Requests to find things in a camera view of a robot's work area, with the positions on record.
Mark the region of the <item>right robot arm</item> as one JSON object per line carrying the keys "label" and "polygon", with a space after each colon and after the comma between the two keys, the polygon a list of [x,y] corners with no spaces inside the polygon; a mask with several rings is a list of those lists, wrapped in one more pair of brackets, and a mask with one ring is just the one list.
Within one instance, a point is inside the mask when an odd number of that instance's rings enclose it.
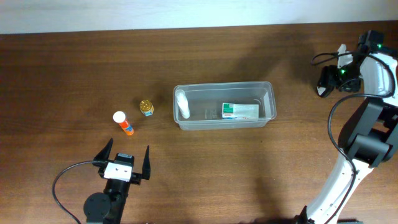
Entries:
{"label": "right robot arm", "polygon": [[328,53],[336,65],[325,66],[317,94],[333,90],[348,96],[337,101],[328,116],[327,131],[337,107],[352,98],[364,98],[331,142],[339,152],[336,164],[321,192],[304,206],[294,223],[339,223],[339,215],[361,181],[374,168],[397,153],[397,50],[384,46],[384,34],[369,30],[360,35],[356,50],[341,45]]}

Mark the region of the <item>white spray bottle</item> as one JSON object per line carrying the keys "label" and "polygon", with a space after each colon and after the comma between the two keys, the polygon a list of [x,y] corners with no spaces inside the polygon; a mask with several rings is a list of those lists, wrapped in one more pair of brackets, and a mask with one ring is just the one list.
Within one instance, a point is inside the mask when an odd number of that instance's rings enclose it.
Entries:
{"label": "white spray bottle", "polygon": [[177,90],[175,92],[175,98],[183,118],[188,119],[190,117],[190,109],[185,92],[183,90]]}

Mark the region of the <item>orange tablet tube white cap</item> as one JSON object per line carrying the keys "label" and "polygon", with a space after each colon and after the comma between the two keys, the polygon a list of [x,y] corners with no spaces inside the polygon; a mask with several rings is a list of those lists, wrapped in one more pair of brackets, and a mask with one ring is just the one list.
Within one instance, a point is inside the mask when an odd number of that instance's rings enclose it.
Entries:
{"label": "orange tablet tube white cap", "polygon": [[128,136],[134,134],[134,128],[132,127],[131,123],[127,120],[124,112],[122,111],[115,112],[113,114],[113,120],[115,123],[118,123],[120,125],[120,127]]}

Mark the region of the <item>white green medicine box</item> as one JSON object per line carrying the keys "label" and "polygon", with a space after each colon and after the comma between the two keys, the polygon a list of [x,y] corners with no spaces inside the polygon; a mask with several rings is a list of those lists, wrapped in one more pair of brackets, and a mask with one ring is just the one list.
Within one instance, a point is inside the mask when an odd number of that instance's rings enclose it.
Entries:
{"label": "white green medicine box", "polygon": [[259,106],[223,103],[221,115],[223,119],[258,119]]}

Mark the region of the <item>small gold-lid jar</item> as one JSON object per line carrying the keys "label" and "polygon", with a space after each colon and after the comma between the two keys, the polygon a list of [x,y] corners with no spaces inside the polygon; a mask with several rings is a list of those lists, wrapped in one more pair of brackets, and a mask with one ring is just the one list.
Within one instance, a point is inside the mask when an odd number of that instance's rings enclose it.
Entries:
{"label": "small gold-lid jar", "polygon": [[142,100],[139,104],[140,111],[145,116],[151,116],[154,112],[154,106],[149,100]]}

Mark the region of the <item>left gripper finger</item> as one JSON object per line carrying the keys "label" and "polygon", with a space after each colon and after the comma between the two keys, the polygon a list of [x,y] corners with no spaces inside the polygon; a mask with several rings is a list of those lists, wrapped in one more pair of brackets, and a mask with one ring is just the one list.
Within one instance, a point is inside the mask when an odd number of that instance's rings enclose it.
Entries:
{"label": "left gripper finger", "polygon": [[111,138],[108,143],[105,145],[105,147],[100,150],[99,153],[97,153],[97,155],[94,157],[93,161],[93,165],[97,166],[97,167],[101,167],[105,162],[109,161],[109,155],[111,152],[113,146],[113,138]]}
{"label": "left gripper finger", "polygon": [[145,180],[149,180],[150,174],[151,174],[149,154],[150,154],[150,146],[147,146],[145,157],[144,157],[144,162],[142,165],[142,179],[145,179]]}

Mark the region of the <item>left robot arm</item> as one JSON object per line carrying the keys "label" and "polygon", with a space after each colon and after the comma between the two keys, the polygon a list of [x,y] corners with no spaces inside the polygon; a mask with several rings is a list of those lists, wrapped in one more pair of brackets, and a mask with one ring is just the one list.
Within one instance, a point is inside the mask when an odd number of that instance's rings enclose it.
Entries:
{"label": "left robot arm", "polygon": [[150,179],[150,147],[147,146],[142,172],[134,172],[134,156],[118,153],[109,159],[113,140],[94,157],[98,174],[106,180],[102,192],[90,195],[83,206],[87,223],[120,223],[131,185],[140,185],[142,180]]}

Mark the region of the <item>dark bottle white cap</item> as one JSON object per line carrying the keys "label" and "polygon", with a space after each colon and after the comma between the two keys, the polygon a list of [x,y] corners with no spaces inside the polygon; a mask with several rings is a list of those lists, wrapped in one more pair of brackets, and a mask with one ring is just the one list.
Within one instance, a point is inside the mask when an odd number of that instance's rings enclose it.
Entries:
{"label": "dark bottle white cap", "polygon": [[320,79],[318,80],[317,83],[317,93],[318,96],[321,98],[326,98],[332,91],[334,90],[334,88],[324,88],[324,87],[320,87]]}

